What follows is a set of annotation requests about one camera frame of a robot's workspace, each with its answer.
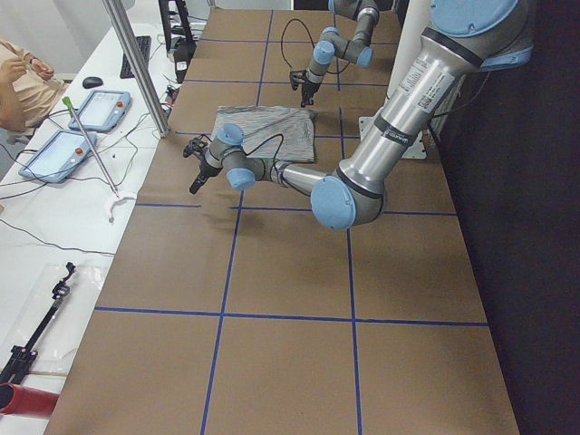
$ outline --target dark wall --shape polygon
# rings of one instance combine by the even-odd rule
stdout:
[[[531,62],[492,73],[441,134],[523,435],[580,434],[579,9],[542,2]]]

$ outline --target sticker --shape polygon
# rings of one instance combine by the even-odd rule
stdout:
[[[454,81],[455,77],[442,68],[417,58],[399,87],[411,104],[431,113]]]
[[[416,135],[413,136],[394,128],[381,115],[374,120],[374,126],[382,131],[382,136],[385,139],[397,142],[403,147],[410,147],[415,142]]]

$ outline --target silver pole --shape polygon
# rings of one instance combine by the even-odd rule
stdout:
[[[102,2],[107,10],[107,14],[109,14],[121,47],[127,55],[127,59],[129,59],[130,67],[135,74],[137,84],[149,108],[151,117],[155,121],[155,125],[157,125],[159,135],[161,138],[164,138],[169,132],[169,125],[165,117],[165,112],[161,109],[157,93],[155,93],[155,87],[147,71],[147,65],[143,60],[139,46],[135,40],[135,34],[131,28],[127,13],[121,4],[121,0],[102,0]]]

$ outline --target person's arm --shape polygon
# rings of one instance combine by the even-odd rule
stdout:
[[[13,86],[25,74],[24,62],[17,57],[0,65],[0,127],[10,131],[26,130],[22,104]]]
[[[50,80],[54,76],[54,69],[48,63],[38,59],[28,50],[19,47],[18,45],[14,45],[6,41],[6,39],[0,37],[0,44],[3,45],[5,48],[10,50],[14,55],[18,56],[20,59],[28,63],[32,66],[32,69],[38,76],[43,80]]]

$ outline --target red cylinder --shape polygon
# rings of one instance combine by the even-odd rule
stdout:
[[[58,401],[58,394],[14,383],[0,384],[0,414],[48,419]]]

